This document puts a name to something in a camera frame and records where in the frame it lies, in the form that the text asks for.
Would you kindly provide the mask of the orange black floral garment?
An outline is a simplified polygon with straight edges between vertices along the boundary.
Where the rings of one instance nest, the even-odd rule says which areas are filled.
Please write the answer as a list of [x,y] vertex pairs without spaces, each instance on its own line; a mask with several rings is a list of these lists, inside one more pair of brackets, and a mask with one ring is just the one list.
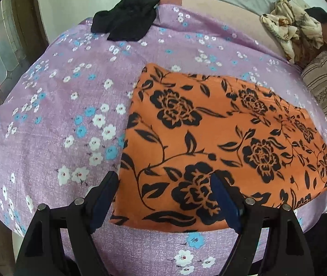
[[211,175],[259,205],[296,209],[327,190],[327,145],[304,109],[270,90],[146,65],[129,110],[111,223],[225,229]]

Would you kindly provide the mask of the purple floral bedsheet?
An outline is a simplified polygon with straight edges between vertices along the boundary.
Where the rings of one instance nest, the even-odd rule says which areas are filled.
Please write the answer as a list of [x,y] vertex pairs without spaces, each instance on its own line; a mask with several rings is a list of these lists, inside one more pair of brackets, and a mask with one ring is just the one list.
[[[304,109],[327,145],[327,118],[301,70],[225,23],[173,5],[157,8],[137,42],[110,41],[86,20],[62,33],[0,106],[0,221],[24,236],[37,206],[67,206],[120,171],[134,89],[143,68],[234,77]],[[293,209],[303,229],[327,211],[327,190]],[[216,275],[236,233],[162,232],[107,220],[93,239],[113,275]]]

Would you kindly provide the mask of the cream brown floral blanket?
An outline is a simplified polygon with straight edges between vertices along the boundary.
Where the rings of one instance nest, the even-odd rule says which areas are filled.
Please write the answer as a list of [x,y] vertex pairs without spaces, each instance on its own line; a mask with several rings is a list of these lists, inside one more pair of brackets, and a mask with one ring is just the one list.
[[287,0],[277,0],[275,9],[260,16],[264,27],[276,38],[287,61],[306,67],[324,45],[322,25],[303,8]]

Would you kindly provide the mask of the black cloth bundle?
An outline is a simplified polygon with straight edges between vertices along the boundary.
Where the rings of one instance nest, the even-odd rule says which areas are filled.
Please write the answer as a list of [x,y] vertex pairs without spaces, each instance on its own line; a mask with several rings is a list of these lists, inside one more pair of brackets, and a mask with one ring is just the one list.
[[160,0],[121,0],[109,11],[94,14],[91,32],[108,34],[110,41],[141,40],[156,19]]

